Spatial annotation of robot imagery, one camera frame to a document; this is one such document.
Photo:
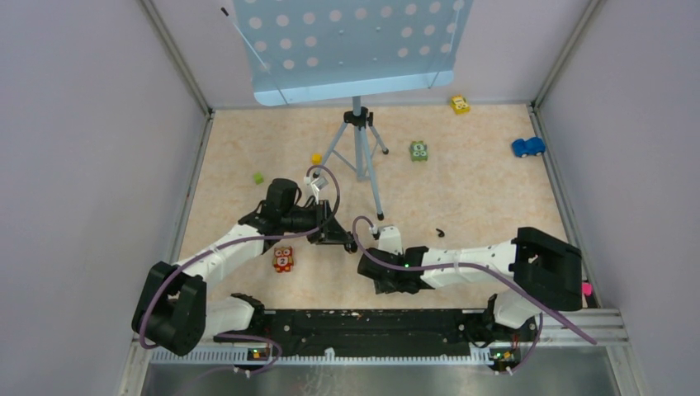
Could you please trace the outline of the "earbuds case base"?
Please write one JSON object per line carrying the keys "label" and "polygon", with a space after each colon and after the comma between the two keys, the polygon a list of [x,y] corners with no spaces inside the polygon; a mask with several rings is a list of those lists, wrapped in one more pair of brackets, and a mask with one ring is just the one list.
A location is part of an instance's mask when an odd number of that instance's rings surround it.
{"label": "earbuds case base", "polygon": [[343,247],[345,251],[350,254],[353,254],[358,250],[357,244],[355,242],[345,243]]}

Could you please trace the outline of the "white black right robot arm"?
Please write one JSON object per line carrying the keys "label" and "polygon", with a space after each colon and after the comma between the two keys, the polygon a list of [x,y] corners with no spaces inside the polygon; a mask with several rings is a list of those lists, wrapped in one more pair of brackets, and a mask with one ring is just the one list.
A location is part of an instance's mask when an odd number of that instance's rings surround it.
{"label": "white black right robot arm", "polygon": [[485,331],[495,340],[507,339],[537,314],[583,308],[580,250],[540,229],[521,227],[513,239],[463,249],[403,247],[395,226],[374,232],[377,245],[363,251],[357,272],[374,282],[378,294],[505,285],[484,317]]}

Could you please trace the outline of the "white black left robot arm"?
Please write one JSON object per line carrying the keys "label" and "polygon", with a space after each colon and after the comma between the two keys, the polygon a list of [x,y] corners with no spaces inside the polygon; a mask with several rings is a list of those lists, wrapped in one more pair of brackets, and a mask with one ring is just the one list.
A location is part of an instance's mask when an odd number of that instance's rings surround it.
{"label": "white black left robot arm", "polygon": [[210,303],[210,289],[282,239],[305,237],[312,244],[357,250],[351,233],[335,219],[336,205],[318,198],[299,205],[299,199],[294,181],[275,178],[265,199],[222,238],[183,261],[154,264],[131,323],[141,346],[185,356],[201,339],[220,333],[236,332],[245,341],[254,341],[265,328],[263,316],[255,313],[258,302],[234,295]]}

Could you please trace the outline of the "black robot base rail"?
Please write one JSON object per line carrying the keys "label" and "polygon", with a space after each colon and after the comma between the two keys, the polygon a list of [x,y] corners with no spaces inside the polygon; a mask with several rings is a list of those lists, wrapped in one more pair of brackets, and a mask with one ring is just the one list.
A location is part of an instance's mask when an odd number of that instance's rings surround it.
{"label": "black robot base rail", "polygon": [[322,356],[331,348],[342,358],[432,358],[531,342],[536,333],[534,318],[513,329],[483,311],[462,309],[278,309],[256,312],[247,329],[218,331],[214,340],[264,337],[278,343],[284,357]]}

